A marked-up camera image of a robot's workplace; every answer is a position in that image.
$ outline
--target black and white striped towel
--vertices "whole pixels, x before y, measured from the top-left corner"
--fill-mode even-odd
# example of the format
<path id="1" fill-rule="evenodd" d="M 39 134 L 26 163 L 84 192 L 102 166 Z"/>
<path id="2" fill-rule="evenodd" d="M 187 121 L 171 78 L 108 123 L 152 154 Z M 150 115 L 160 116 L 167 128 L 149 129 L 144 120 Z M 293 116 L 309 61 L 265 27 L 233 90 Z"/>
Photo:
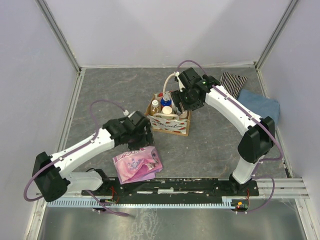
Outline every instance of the black and white striped towel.
<path id="1" fill-rule="evenodd" d="M 238 76 L 229 72 L 224 72 L 220 78 L 220 83 L 232 97 L 237 99 L 247 79 L 248 78 L 245 76 Z"/>

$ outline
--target pink cloth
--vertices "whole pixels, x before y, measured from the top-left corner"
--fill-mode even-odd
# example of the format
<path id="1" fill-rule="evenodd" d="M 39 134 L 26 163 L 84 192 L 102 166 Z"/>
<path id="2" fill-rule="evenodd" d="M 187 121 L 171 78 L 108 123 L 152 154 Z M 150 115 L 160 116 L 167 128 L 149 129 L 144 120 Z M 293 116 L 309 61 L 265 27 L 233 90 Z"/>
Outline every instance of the pink cloth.
<path id="1" fill-rule="evenodd" d="M 121 184 L 153 179 L 163 168 L 154 146 L 124 152 L 115 156 L 113 163 Z"/>

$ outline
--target white bottle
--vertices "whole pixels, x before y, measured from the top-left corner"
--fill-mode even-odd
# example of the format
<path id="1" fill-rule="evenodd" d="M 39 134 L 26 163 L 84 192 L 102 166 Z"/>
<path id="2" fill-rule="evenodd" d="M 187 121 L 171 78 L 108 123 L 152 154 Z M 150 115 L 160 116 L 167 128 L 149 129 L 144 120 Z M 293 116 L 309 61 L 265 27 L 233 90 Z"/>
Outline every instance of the white bottle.
<path id="1" fill-rule="evenodd" d="M 164 106 L 162 108 L 162 111 L 161 111 L 162 114 L 164 115 L 167 115 L 167 114 L 174 114 L 174 112 L 172 111 L 172 108 L 170 106 Z M 174 117 L 173 116 L 161 116 L 163 119 L 168 119 L 168 120 L 171 120 L 173 119 Z"/>
<path id="2" fill-rule="evenodd" d="M 160 113 L 159 101 L 153 100 L 151 103 L 150 116 Z"/>

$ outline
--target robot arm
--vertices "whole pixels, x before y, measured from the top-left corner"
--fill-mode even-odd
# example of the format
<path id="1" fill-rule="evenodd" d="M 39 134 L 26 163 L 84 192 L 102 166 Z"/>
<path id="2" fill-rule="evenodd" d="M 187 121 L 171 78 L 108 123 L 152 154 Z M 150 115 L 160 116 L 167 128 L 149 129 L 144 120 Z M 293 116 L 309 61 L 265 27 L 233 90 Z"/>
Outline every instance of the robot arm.
<path id="1" fill-rule="evenodd" d="M 93 134 L 61 152 L 51 156 L 45 152 L 40 153 L 35 159 L 32 175 L 52 164 L 52 160 L 59 161 L 34 181 L 47 202 L 60 198 L 66 192 L 97 190 L 107 178 L 101 169 L 90 172 L 72 171 L 94 156 L 122 144 L 128 144 L 130 150 L 154 144 L 150 121 L 141 112 L 111 119 L 99 129 L 97 135 Z"/>
<path id="2" fill-rule="evenodd" d="M 230 175 L 234 191 L 242 190 L 252 179 L 252 173 L 274 143 L 268 134 L 255 123 L 260 123 L 274 136 L 275 123 L 271 117 L 262 118 L 251 112 L 234 99 L 212 76 L 199 76 L 193 68 L 189 68 L 177 77 L 180 90 L 171 93 L 173 102 L 182 112 L 193 111 L 204 106 L 204 103 L 222 113 L 240 132 L 242 140 L 238 146 L 240 160 Z"/>

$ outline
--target metal floor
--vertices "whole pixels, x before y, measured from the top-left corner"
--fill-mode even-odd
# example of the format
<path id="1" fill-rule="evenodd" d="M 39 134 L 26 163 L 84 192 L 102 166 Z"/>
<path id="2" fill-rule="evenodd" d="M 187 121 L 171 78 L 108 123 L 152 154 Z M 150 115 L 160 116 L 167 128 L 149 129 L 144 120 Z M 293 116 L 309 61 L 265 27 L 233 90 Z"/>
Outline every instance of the metal floor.
<path id="1" fill-rule="evenodd" d="M 84 74 L 66 146 L 70 147 L 95 131 L 89 114 L 89 105 L 98 99 L 110 99 L 121 103 L 131 111 L 145 112 L 154 93 L 161 92 L 167 76 L 175 68 L 89 68 Z M 209 75 L 218 80 L 223 72 L 247 77 L 244 89 L 262 94 L 256 69 L 252 67 L 206 68 Z M 167 90 L 176 90 L 178 84 L 172 80 Z M 98 103 L 93 112 L 99 124 L 109 119 L 123 117 L 112 104 Z M 163 170 L 156 174 L 163 178 L 228 178 L 239 161 L 237 146 L 241 136 L 236 128 L 213 107 L 204 107 L 192 112 L 189 136 L 177 136 L 154 132 Z M 81 165 L 75 171 L 100 168 L 109 176 L 117 176 L 112 158 L 127 151 L 125 145 L 103 152 Z M 273 147 L 267 157 L 279 155 Z M 271 175 L 286 178 L 282 162 L 269 161 L 262 164 L 256 175 Z"/>
<path id="2" fill-rule="evenodd" d="M 263 200 L 252 200 L 253 208 Z M 38 240 L 306 240 L 294 199 L 235 215 L 227 209 L 119 209 L 129 217 L 90 208 L 47 207 Z"/>

